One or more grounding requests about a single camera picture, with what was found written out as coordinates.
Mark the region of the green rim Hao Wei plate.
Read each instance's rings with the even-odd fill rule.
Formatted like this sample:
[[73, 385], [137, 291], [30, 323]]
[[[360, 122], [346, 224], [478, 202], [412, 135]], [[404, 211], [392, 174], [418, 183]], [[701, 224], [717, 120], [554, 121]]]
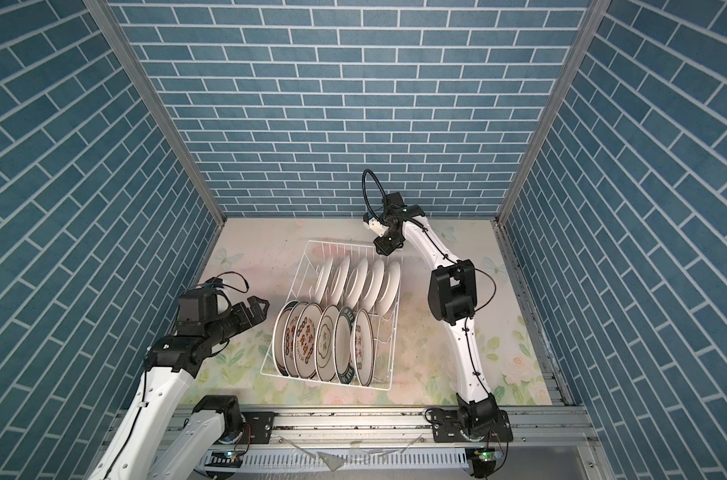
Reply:
[[334, 328], [334, 366], [337, 379], [341, 384], [351, 384], [354, 367], [351, 360], [351, 335], [354, 326], [354, 315], [350, 308], [343, 307], [339, 311]]

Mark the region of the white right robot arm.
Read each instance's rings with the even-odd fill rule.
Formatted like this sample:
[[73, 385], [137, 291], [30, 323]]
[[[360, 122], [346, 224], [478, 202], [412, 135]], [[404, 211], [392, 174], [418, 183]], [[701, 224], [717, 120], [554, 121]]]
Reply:
[[481, 306], [477, 299], [477, 268], [461, 259], [429, 225], [417, 206], [389, 206], [375, 215], [365, 214], [365, 225], [375, 232], [375, 249], [389, 256], [409, 243], [417, 248], [431, 268], [427, 303], [433, 317], [443, 324], [451, 338], [455, 358], [457, 417], [461, 432], [470, 440], [497, 438], [513, 440], [507, 412], [499, 408], [497, 398], [483, 374], [481, 354], [475, 340], [475, 315]]

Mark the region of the white wire dish rack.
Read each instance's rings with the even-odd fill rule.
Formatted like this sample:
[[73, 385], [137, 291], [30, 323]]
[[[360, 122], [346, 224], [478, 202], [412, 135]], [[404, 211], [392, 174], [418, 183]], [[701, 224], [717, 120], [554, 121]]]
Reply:
[[403, 256], [310, 240], [275, 317], [262, 374], [387, 391], [393, 385]]

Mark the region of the plate with red characters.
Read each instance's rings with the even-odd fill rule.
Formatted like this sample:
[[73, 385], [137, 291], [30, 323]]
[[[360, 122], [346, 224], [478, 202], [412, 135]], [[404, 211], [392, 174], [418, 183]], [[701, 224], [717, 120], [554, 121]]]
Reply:
[[293, 358], [297, 376], [303, 379], [311, 379], [316, 374], [315, 341], [321, 315], [320, 306], [317, 303], [309, 303], [303, 309], [297, 322], [293, 341]]

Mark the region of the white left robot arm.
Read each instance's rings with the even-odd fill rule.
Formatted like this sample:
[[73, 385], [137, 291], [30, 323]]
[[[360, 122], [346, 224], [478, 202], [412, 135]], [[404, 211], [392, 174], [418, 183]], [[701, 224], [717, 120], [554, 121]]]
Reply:
[[252, 428], [240, 411], [236, 396], [207, 395], [171, 446], [157, 450], [177, 405], [191, 386], [200, 366], [215, 356], [213, 346], [258, 324], [269, 303], [255, 296], [211, 320], [193, 320], [202, 332], [191, 336], [167, 335], [152, 347], [144, 362], [137, 392], [125, 418], [91, 479], [186, 479], [216, 442], [251, 444]]

